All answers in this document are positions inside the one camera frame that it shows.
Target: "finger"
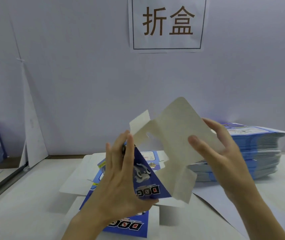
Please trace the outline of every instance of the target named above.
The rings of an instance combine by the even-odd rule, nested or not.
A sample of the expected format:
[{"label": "finger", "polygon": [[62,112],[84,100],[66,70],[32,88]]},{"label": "finger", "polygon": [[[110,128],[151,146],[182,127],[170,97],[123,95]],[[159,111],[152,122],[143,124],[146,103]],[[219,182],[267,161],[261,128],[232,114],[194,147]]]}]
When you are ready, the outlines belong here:
[{"label": "finger", "polygon": [[232,136],[229,134],[228,130],[220,123],[207,119],[202,118],[203,121],[209,126],[210,129],[213,129],[217,133],[217,138],[221,141],[221,143],[225,147],[229,147],[234,143]]},{"label": "finger", "polygon": [[119,137],[115,140],[114,145],[112,146],[111,161],[113,170],[121,170],[123,163],[122,146],[125,143],[128,134],[129,130],[126,130],[125,133],[120,134]]},{"label": "finger", "polygon": [[189,144],[195,149],[214,170],[220,167],[224,161],[224,157],[215,152],[206,142],[199,140],[196,136],[188,137]]},{"label": "finger", "polygon": [[109,143],[106,143],[106,171],[111,170],[113,167],[112,162],[112,149]]},{"label": "finger", "polygon": [[143,212],[148,211],[150,208],[159,202],[159,199],[147,199],[141,200],[137,198],[137,211]]},{"label": "finger", "polygon": [[133,179],[134,170],[134,158],[135,158],[135,144],[132,134],[127,135],[126,153],[124,155],[124,161],[122,166],[122,173],[127,179]]}]

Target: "hand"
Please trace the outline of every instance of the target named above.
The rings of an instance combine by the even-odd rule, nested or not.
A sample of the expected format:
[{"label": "hand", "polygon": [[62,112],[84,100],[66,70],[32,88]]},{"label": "hand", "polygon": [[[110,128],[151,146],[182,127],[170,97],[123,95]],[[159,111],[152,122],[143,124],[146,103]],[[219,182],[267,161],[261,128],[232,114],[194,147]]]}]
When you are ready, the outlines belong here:
[{"label": "hand", "polygon": [[203,120],[217,133],[217,137],[225,146],[225,150],[219,154],[196,136],[188,137],[188,142],[209,164],[227,197],[233,203],[236,203],[238,199],[248,197],[260,198],[239,147],[228,130],[216,121],[205,118]]},{"label": "hand", "polygon": [[[122,146],[127,140],[123,157]],[[104,226],[148,211],[158,200],[140,200],[134,191],[134,139],[127,130],[115,141],[106,144],[106,171],[99,185],[79,214],[83,219],[100,219]]]}]

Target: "fingernail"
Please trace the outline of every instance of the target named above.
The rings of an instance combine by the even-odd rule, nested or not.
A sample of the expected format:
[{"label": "fingernail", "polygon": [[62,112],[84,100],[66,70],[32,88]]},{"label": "fingernail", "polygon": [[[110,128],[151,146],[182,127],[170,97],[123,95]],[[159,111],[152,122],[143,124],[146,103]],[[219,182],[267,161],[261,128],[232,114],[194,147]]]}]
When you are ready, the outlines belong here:
[{"label": "fingernail", "polygon": [[190,144],[198,144],[199,143],[198,137],[196,137],[194,135],[188,137],[188,141]]}]

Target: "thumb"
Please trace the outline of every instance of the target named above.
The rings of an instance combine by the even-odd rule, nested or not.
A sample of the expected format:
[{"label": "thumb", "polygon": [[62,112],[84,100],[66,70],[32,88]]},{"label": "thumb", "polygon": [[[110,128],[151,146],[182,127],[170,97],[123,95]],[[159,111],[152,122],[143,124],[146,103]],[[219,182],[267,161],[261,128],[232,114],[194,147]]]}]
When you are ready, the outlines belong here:
[{"label": "thumb", "polygon": [[189,144],[198,152],[211,167],[215,167],[221,161],[221,155],[215,152],[206,142],[196,136],[188,137]]},{"label": "thumb", "polygon": [[143,212],[143,211],[148,211],[150,208],[159,202],[159,199],[147,199],[147,200],[141,200],[137,199],[138,202],[138,208]]}]

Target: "left hand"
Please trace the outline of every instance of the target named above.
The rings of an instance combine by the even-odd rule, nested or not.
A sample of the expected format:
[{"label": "left hand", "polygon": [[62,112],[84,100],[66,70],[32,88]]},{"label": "left hand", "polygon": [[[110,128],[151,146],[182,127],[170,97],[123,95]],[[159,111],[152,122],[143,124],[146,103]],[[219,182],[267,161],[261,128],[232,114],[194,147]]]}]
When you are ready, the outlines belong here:
[{"label": "left hand", "polygon": [[[123,157],[122,146],[127,140]],[[83,220],[97,219],[102,225],[148,211],[158,200],[140,200],[134,191],[134,139],[127,130],[111,147],[106,144],[106,171],[79,215]]]}]

